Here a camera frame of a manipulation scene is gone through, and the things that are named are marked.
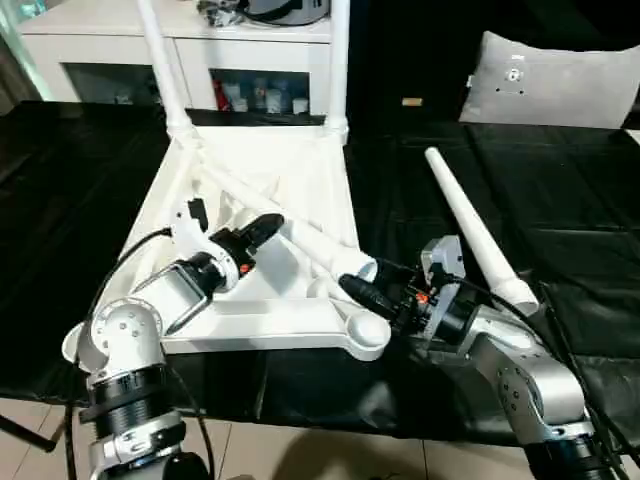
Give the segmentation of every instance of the black table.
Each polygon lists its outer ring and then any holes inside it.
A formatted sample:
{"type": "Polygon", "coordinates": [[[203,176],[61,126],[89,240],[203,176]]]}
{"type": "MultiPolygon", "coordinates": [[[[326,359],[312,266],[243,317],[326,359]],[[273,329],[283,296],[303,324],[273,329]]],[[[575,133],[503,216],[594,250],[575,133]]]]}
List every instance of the black table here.
{"type": "MultiPolygon", "coordinates": [[[[319,119],[192,112],[196,124],[319,119]]],[[[24,104],[0,118],[0,395],[63,402],[82,377],[60,344],[117,257],[167,148],[160,113],[24,104]]],[[[514,268],[565,322],[607,412],[640,444],[640,147],[622,131],[425,124],[346,147],[361,246],[413,264],[458,227],[424,160],[438,146],[514,268]]],[[[470,278],[481,281],[472,256],[470,278]]],[[[392,340],[376,362],[340,350],[172,356],[211,417],[512,444],[463,362],[392,340]]],[[[179,392],[176,402],[186,405],[179,392]]]]}

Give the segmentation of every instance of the red bottle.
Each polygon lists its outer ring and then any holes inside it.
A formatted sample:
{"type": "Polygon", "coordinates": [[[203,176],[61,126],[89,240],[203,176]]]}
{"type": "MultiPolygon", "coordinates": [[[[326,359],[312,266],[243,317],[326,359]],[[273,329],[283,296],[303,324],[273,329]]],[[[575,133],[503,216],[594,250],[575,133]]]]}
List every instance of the red bottle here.
{"type": "Polygon", "coordinates": [[[229,103],[229,100],[227,100],[227,97],[224,95],[224,91],[222,90],[222,82],[220,82],[220,80],[213,81],[213,92],[216,95],[218,111],[231,112],[233,110],[231,108],[231,103],[229,103]]]}

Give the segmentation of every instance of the white cabinet drawer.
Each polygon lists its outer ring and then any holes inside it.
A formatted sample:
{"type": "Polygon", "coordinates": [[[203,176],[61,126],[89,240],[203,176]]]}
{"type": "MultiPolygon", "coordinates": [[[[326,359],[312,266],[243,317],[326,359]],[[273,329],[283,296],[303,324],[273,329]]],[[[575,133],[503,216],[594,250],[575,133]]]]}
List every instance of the white cabinet drawer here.
{"type": "MultiPolygon", "coordinates": [[[[65,64],[151,65],[143,37],[97,35],[23,35],[36,67],[56,101],[79,102],[65,64]]],[[[173,39],[166,39],[169,62],[186,107],[191,106],[173,39]]]]}
{"type": "Polygon", "coordinates": [[[210,70],[221,69],[307,73],[311,113],[327,112],[327,44],[176,39],[176,47],[194,108],[217,109],[210,70]]]}

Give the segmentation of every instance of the glass cabinet door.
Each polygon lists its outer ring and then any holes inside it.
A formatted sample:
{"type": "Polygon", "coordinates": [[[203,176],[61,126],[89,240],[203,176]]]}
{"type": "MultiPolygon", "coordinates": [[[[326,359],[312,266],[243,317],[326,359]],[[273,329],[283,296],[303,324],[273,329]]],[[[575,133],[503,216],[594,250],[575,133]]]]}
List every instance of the glass cabinet door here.
{"type": "Polygon", "coordinates": [[[218,110],[309,114],[309,74],[209,69],[218,110]]]}
{"type": "Polygon", "coordinates": [[[123,105],[161,103],[150,65],[63,63],[81,102],[123,105]]]}

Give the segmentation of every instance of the gray pillow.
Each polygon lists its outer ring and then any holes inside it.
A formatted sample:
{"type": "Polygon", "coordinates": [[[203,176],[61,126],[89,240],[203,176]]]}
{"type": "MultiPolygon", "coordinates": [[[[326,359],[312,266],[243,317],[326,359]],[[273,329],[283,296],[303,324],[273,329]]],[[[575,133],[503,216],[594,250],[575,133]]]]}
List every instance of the gray pillow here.
{"type": "Polygon", "coordinates": [[[620,52],[541,50],[491,32],[464,122],[619,128],[640,86],[640,45],[620,52]]]}

